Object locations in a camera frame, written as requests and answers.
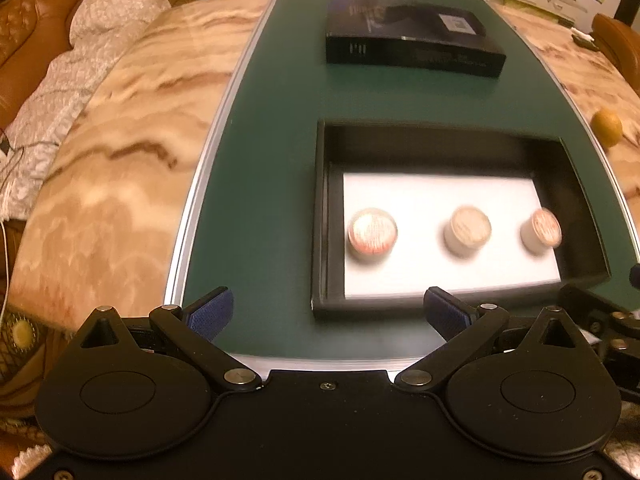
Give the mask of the green desk mat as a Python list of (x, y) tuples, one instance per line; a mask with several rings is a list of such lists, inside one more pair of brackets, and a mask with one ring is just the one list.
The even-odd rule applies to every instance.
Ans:
[(243, 359), (416, 359), (424, 292), (535, 315), (561, 287), (634, 310), (623, 197), (558, 81), (484, 0), (496, 78), (326, 60), (332, 0), (276, 0), (213, 131), (171, 297), (234, 297)]

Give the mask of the black remote control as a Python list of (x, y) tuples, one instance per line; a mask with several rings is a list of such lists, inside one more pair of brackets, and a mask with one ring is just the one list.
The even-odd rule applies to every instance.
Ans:
[(572, 39), (574, 41), (574, 44), (576, 44), (576, 46), (578, 46), (578, 47), (581, 47), (583, 49), (587, 49), (587, 50), (593, 51), (593, 52), (599, 52), (600, 51), (600, 49), (594, 43), (593, 40), (585, 39), (585, 38), (582, 38), (581, 36), (576, 36), (576, 35), (573, 35)]

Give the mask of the brown leather sofa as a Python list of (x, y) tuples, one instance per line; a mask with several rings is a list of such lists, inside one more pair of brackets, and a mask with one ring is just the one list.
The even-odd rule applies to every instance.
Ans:
[[(192, 0), (169, 0), (172, 6)], [(40, 85), (50, 63), (70, 50), (70, 24), (82, 0), (1, 3), (1, 127)]]

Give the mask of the orange fruit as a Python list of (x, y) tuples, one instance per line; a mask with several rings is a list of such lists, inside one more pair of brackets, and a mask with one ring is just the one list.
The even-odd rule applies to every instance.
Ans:
[(609, 108), (601, 108), (592, 115), (590, 128), (605, 150), (619, 144), (623, 139), (623, 124), (614, 110)]

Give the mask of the black box tray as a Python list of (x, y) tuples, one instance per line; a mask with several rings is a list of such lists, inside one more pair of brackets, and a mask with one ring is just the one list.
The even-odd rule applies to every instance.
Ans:
[(437, 286), (539, 306), (611, 274), (565, 143), (526, 132), (324, 122), (316, 144), (311, 307), (405, 315)]

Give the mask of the foil-lid cup with red rim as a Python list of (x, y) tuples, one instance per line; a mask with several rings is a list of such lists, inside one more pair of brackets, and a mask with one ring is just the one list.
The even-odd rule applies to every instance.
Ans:
[(363, 261), (378, 261), (393, 250), (398, 237), (394, 218), (386, 211), (376, 208), (358, 211), (349, 221), (346, 240), (355, 258)]

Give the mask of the dark blue box lid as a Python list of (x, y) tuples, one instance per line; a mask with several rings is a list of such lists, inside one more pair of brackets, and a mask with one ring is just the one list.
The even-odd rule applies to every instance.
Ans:
[(497, 78), (506, 54), (468, 10), (407, 0), (331, 0), (326, 60)]

